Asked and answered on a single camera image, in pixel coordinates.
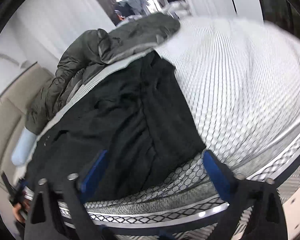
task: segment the black garment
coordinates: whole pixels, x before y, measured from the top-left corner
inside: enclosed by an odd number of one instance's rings
[[[38,142],[29,163],[29,188],[41,178],[55,190],[82,174],[101,150],[109,166],[94,198],[115,200],[160,184],[204,149],[174,66],[156,52],[101,81]]]

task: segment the white mattress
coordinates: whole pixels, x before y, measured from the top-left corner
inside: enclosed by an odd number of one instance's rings
[[[293,139],[258,158],[258,163],[250,161],[300,118],[300,41],[274,25],[247,20],[189,17],[180,23],[180,31],[155,50],[175,65],[176,79],[207,147],[230,167],[248,163],[242,172],[249,176]],[[39,138],[107,75],[142,55],[106,67],[82,86]],[[122,200],[95,202],[93,207],[173,195],[205,179],[198,153],[161,185]],[[214,194],[209,190],[202,199]]]

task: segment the light blue fabric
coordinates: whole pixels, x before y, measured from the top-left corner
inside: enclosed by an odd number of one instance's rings
[[[12,153],[11,161],[14,165],[20,166],[26,163],[30,150],[37,138],[37,135],[23,128],[17,145]]]

